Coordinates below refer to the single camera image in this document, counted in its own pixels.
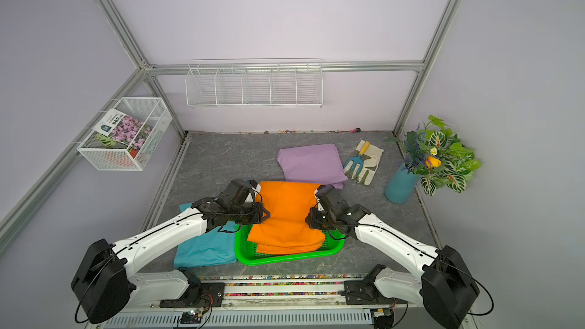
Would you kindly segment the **orange pants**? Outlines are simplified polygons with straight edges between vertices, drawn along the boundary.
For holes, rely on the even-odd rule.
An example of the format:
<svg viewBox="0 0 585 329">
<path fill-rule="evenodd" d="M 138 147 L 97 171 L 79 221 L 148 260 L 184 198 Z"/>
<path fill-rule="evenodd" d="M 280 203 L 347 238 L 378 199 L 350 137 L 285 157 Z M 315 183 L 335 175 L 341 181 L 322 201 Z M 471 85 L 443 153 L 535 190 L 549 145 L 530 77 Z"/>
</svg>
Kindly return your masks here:
<svg viewBox="0 0 585 329">
<path fill-rule="evenodd" d="M 270 255 L 304 254 L 318 250 L 325 241 L 324 233 L 306 222 L 311 208 L 317 204 L 315 192 L 319 184 L 286 181 L 262 181 L 261 199 L 270 217 L 253 225 L 248 241 L 257 252 Z"/>
</svg>

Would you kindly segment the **green plastic basket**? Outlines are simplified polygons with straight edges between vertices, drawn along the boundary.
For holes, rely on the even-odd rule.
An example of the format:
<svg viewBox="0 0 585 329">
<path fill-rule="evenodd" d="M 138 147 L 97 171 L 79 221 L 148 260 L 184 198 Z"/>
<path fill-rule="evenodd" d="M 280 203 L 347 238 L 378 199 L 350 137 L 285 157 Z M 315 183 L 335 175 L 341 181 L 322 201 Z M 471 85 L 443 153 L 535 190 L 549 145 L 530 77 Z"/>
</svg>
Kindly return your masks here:
<svg viewBox="0 0 585 329">
<path fill-rule="evenodd" d="M 260 266 L 295 260 L 313 259 L 317 257 L 328 257 L 339 253 L 345 245 L 345 240 L 343 239 L 341 233 L 328 232 L 325 235 L 325 241 L 323 245 L 316 251 L 288 255 L 262 254 L 257 251 L 257 244 L 248 240 L 250 231 L 251 226 L 244 225 L 236 233 L 235 237 L 236 257 L 240 263 L 247 266 Z"/>
</svg>

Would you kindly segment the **purple pants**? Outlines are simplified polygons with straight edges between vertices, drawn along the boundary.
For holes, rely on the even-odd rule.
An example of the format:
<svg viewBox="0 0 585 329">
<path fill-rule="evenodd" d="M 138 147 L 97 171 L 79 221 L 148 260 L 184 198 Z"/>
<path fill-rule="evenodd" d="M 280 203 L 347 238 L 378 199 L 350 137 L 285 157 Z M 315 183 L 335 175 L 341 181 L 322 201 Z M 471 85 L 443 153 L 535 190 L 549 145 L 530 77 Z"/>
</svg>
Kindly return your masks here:
<svg viewBox="0 0 585 329">
<path fill-rule="evenodd" d="M 331 143 L 280 149 L 277 162 L 289 182 L 332 185 L 341 190 L 348 179 L 338 149 Z"/>
</svg>

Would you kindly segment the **teal pants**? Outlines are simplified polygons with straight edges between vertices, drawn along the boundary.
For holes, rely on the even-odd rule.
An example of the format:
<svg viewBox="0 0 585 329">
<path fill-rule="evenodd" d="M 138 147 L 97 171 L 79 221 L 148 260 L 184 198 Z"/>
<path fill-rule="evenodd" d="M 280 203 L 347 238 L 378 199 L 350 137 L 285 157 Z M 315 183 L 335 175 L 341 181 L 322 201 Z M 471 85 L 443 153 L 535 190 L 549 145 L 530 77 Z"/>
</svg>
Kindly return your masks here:
<svg viewBox="0 0 585 329">
<path fill-rule="evenodd" d="M 181 243 L 175 254 L 174 267 L 194 268 L 235 263 L 238 229 L 237 224 L 228 222 L 224 227 Z"/>
</svg>

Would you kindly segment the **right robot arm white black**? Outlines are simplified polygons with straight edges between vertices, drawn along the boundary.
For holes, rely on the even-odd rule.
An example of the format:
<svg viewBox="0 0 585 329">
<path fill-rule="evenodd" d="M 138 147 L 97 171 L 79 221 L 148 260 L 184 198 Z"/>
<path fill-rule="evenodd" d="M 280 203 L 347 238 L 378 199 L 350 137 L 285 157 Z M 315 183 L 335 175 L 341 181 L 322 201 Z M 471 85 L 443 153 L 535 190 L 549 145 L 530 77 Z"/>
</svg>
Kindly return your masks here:
<svg viewBox="0 0 585 329">
<path fill-rule="evenodd" d="M 339 232 L 369 245 L 408 272 L 398 274 L 379 264 L 362 282 L 375 297 L 422 305 L 444 328 L 458 328 L 471 316 L 484 286 L 472 276 L 460 253 L 446 245 L 435 248 L 419 242 L 382 221 L 359 204 L 349 205 L 331 185 L 315 192 L 317 204 L 306 222 L 323 232 Z"/>
</svg>

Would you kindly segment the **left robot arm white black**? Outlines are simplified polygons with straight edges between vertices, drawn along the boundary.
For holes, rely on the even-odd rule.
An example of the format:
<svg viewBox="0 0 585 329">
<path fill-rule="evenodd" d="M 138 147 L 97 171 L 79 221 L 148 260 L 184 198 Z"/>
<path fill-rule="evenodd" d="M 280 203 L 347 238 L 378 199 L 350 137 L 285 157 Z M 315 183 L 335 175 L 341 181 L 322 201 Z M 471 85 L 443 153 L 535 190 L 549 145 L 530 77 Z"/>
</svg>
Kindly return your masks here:
<svg viewBox="0 0 585 329">
<path fill-rule="evenodd" d="M 86 321 L 100 324 L 143 298 L 146 282 L 136 278 L 144 266 L 178 245 L 205 235 L 228 222 L 257 225 L 270 217 L 261 185 L 235 179 L 218 196 L 204 197 L 184 212 L 133 237 L 91 244 L 71 283 Z"/>
</svg>

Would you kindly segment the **teal garden hand fork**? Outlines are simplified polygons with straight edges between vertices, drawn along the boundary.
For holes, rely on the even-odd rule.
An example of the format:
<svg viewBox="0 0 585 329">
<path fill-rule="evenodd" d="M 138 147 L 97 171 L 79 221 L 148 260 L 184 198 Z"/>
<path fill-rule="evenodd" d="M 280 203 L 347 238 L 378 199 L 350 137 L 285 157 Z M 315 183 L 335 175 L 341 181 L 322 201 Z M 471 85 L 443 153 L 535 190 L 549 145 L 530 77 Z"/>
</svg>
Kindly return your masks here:
<svg viewBox="0 0 585 329">
<path fill-rule="evenodd" d="M 355 179 L 361 173 L 364 167 L 364 155 L 365 152 L 370 147 L 370 142 L 365 142 L 361 149 L 359 150 L 358 154 L 354 157 L 349 158 L 344 166 L 345 175 L 347 175 L 350 179 Z"/>
</svg>

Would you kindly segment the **teal vase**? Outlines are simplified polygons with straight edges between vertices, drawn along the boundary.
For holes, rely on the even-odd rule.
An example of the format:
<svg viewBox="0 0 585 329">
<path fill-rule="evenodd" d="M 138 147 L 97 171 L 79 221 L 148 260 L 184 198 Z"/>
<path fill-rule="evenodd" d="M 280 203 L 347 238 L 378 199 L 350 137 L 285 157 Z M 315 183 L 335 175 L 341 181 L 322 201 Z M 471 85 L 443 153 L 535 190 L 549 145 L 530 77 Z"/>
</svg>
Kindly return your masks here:
<svg viewBox="0 0 585 329">
<path fill-rule="evenodd" d="M 385 197 L 394 204 L 404 204 L 414 191 L 420 175 L 411 172 L 402 164 L 385 186 Z"/>
</svg>

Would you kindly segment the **artificial green plant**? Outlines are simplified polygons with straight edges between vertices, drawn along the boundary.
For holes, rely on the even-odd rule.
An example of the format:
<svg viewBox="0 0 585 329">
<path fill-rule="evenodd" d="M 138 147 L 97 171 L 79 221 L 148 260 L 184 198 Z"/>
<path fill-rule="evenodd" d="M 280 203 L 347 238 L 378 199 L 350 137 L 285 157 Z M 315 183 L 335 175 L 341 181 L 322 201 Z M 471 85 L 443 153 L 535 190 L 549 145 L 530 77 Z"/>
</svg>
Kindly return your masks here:
<svg viewBox="0 0 585 329">
<path fill-rule="evenodd" d="M 463 144 L 450 125 L 433 115 L 417 129 L 406 132 L 402 139 L 391 136 L 386 141 L 399 147 L 402 164 L 420 175 L 417 185 L 428 196 L 444 187 L 456 193 L 466 191 L 481 167 L 474 150 Z"/>
</svg>

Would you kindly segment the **purple flower seed packet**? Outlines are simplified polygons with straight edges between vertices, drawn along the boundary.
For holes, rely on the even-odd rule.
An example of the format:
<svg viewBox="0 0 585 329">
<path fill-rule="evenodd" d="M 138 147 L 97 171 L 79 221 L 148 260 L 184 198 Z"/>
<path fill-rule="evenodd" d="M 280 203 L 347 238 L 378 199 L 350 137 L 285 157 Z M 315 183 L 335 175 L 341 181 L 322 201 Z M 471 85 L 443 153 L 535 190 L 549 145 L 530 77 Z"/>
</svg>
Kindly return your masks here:
<svg viewBox="0 0 585 329">
<path fill-rule="evenodd" d="M 132 157 L 146 144 L 152 127 L 115 108 L 110 109 L 94 125 L 98 141 L 107 149 L 123 148 Z"/>
</svg>

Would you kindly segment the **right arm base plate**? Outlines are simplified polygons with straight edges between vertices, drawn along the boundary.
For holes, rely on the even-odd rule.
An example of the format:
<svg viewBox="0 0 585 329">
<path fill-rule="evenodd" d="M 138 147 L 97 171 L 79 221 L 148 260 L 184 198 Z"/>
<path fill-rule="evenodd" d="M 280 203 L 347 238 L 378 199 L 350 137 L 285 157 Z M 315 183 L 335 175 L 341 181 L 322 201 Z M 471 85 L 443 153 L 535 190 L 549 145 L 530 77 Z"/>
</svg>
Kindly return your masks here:
<svg viewBox="0 0 585 329">
<path fill-rule="evenodd" d="M 372 283 L 367 283 L 365 280 L 345 281 L 344 289 L 340 294 L 345 298 L 346 304 L 349 306 L 395 306 L 406 303 L 404 300 L 383 296 Z"/>
</svg>

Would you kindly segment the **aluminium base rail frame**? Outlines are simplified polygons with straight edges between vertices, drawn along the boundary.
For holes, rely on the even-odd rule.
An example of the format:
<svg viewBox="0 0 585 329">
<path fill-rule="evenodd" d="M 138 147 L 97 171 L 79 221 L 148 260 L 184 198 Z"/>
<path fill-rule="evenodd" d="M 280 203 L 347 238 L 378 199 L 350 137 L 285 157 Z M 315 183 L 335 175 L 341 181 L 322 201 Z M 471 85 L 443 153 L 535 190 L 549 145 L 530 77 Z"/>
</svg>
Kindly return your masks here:
<svg viewBox="0 0 585 329">
<path fill-rule="evenodd" d="M 301 277 L 231 277 L 202 280 L 224 283 L 224 299 L 217 308 L 162 309 L 164 299 L 155 294 L 164 288 L 178 288 L 181 281 L 171 274 L 142 274 L 146 298 L 130 303 L 113 318 L 86 328 L 333 328 L 364 325 L 401 328 L 410 314 L 422 315 L 430 328 L 444 328 L 422 305 L 406 302 L 395 306 L 349 306 L 340 294 L 344 282 L 364 280 L 364 275 Z M 471 316 L 458 328 L 473 328 Z"/>
</svg>

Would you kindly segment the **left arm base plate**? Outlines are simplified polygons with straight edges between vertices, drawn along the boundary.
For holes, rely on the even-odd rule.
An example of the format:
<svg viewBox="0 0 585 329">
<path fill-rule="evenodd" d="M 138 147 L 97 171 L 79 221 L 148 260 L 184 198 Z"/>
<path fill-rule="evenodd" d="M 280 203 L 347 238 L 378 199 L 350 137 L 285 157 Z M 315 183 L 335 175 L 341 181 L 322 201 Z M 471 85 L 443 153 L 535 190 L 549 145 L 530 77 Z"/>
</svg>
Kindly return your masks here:
<svg viewBox="0 0 585 329">
<path fill-rule="evenodd" d="M 159 304 L 162 309 L 217 308 L 224 299 L 224 283 L 192 283 L 178 299 L 165 299 Z"/>
</svg>

